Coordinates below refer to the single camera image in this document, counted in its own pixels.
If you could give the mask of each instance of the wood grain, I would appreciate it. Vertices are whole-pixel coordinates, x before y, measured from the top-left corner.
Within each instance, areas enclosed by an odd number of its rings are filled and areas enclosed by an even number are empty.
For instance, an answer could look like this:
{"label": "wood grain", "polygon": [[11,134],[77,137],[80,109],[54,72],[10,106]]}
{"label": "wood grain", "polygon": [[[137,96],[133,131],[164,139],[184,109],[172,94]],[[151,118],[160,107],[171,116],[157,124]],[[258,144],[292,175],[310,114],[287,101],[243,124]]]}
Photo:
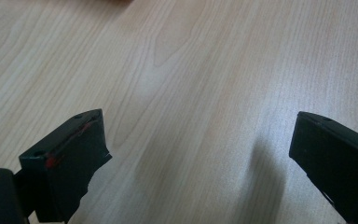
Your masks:
{"label": "wood grain", "polygon": [[358,1],[0,0],[0,167],[93,108],[71,223],[344,223],[288,149],[299,110],[358,130]]}

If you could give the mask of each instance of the wooden table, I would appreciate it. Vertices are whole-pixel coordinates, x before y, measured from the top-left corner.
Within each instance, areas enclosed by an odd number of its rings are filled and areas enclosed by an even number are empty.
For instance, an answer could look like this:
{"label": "wooden table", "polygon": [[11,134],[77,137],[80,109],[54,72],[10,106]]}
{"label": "wooden table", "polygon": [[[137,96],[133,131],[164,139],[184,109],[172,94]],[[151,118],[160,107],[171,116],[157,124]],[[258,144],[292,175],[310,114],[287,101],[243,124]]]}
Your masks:
{"label": "wooden table", "polygon": [[71,223],[344,223],[288,149],[299,110],[358,130],[358,1],[0,0],[0,167],[93,108]]}

